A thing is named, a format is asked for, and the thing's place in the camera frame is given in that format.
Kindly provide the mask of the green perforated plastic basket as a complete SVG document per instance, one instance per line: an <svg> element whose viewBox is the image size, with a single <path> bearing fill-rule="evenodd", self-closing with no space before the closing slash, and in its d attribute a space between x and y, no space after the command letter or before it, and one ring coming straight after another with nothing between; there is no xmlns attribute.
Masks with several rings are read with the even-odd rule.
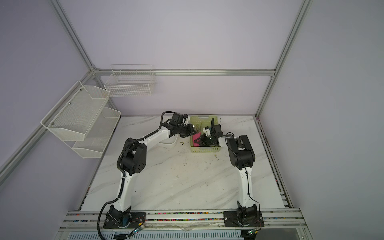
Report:
<svg viewBox="0 0 384 240"><path fill-rule="evenodd" d="M190 137L190 148L192 153L218 153L221 148L220 146L198 146L194 143L194 140L197 139L200 135L203 134L202 130L205 127L210 127L212 119L214 119L214 125L218 125L218 117L216 115L193 115L190 116L190 123L194 125L197 130L197 133Z"/></svg>

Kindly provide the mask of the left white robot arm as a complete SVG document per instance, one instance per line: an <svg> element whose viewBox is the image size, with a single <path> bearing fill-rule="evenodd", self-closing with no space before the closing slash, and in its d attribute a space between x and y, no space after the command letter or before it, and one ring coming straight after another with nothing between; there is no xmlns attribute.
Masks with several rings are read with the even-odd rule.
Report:
<svg viewBox="0 0 384 240"><path fill-rule="evenodd" d="M117 196L104 204L104 207L110 205L107 212L108 220L114 221L119 228L126 228L130 224L132 194L137 175L147 164L147 152L173 136L187 138L196 134L196 128L190 123L190 119L187 114L165 111L156 130L139 139L126 139L117 160L117 169L121 173Z"/></svg>

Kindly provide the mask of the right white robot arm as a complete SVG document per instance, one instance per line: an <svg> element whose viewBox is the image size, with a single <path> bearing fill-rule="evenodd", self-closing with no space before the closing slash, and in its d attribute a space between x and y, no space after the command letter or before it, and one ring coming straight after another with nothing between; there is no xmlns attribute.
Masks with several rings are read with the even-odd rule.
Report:
<svg viewBox="0 0 384 240"><path fill-rule="evenodd" d="M236 137L233 133L223 133L221 125L211 125L202 130L201 136L195 140L201 147L221 147L227 149L233 167L239 176L239 195L235 212L225 212L226 225L239 227L263 227L264 220L260 211L260 203L253 197L252 169L256 155L246 135Z"/></svg>

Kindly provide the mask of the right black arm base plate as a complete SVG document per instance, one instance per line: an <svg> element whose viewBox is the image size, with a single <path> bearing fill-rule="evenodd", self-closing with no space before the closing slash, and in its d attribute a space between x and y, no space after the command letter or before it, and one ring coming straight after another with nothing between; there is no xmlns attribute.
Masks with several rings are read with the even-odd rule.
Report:
<svg viewBox="0 0 384 240"><path fill-rule="evenodd" d="M223 214L225 227L250 228L265 226L261 211L242 216L236 211L224 211Z"/></svg>

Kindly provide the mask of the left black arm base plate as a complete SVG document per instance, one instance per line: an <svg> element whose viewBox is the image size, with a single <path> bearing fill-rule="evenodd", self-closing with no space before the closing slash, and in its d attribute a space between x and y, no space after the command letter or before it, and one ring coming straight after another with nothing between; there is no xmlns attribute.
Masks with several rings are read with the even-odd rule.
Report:
<svg viewBox="0 0 384 240"><path fill-rule="evenodd" d="M143 225L146 220L147 213L133 212L129 213L127 217L123 217L121 221L115 220L109 213L106 214L104 222L104 229L136 229L139 225Z"/></svg>

